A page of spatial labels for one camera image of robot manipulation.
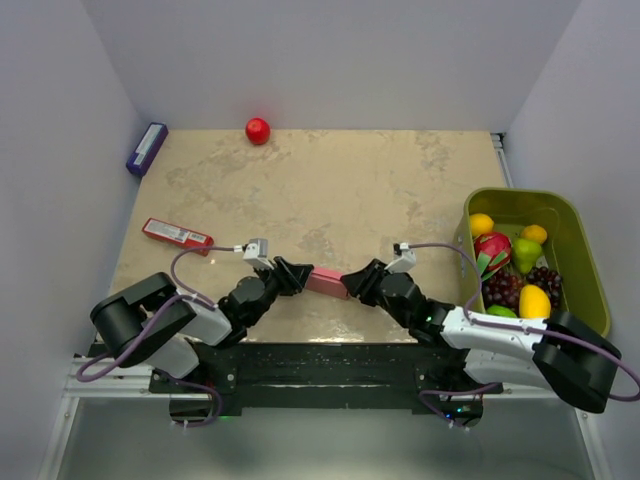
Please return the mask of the pink paper box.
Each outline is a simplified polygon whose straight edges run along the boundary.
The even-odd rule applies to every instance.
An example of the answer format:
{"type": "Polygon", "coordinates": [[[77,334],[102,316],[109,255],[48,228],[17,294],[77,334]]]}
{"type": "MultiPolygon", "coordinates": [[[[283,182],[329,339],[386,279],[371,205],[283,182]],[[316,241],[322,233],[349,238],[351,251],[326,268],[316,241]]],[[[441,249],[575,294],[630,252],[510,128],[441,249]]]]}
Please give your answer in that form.
{"type": "Polygon", "coordinates": [[[305,285],[305,289],[325,296],[346,300],[349,292],[341,282],[343,274],[324,267],[315,267],[305,285]]]}

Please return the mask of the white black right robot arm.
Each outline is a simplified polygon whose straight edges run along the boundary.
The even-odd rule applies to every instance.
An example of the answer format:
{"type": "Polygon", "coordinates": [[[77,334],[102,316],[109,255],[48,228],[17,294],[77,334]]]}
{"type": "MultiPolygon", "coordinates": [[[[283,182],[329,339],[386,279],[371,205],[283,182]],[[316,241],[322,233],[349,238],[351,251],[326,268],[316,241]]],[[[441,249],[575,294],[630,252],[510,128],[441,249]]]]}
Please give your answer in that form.
{"type": "Polygon", "coordinates": [[[591,413],[603,412],[612,398],[621,353],[571,313],[526,320],[469,312],[427,298],[408,273],[378,259],[340,281],[352,297],[383,309],[419,343],[464,352],[445,369],[456,392],[478,383],[533,386],[591,413]]]}

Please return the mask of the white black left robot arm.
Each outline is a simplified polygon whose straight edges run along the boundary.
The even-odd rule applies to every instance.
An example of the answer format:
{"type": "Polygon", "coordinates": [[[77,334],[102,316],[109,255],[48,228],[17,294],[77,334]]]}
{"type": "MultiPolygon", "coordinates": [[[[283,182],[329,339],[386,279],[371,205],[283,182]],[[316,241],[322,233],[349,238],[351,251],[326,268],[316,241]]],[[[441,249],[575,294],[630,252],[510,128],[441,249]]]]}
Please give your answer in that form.
{"type": "Polygon", "coordinates": [[[314,266],[293,264],[277,256],[266,270],[244,277],[218,302],[180,291],[164,272],[99,302],[90,319],[113,362],[96,373],[86,370],[100,361],[88,361],[76,373],[84,383],[95,381],[118,367],[148,363],[166,371],[185,392],[200,390],[207,368],[183,337],[194,337],[218,348],[239,343],[280,296],[303,291],[314,266]]]}

